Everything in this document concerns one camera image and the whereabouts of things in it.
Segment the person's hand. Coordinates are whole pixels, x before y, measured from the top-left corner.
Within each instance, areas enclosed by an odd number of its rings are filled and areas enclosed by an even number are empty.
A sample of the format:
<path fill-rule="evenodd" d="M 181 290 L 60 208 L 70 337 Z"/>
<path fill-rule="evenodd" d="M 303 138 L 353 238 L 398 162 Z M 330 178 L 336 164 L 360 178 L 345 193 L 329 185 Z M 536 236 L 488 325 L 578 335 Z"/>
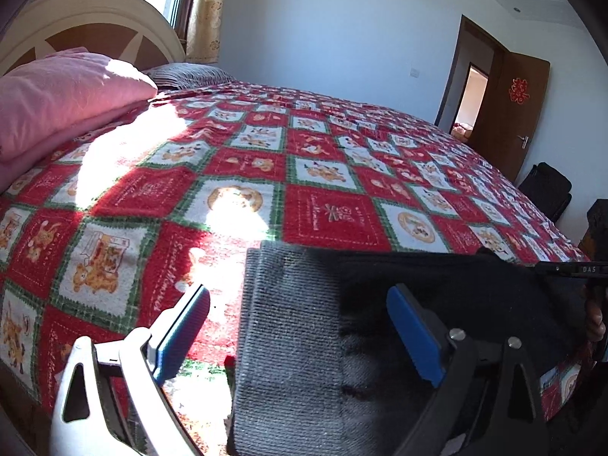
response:
<path fill-rule="evenodd" d="M 605 336 L 606 325 L 600 305 L 591 299 L 585 304 L 585 327 L 589 341 L 599 343 Z"/>

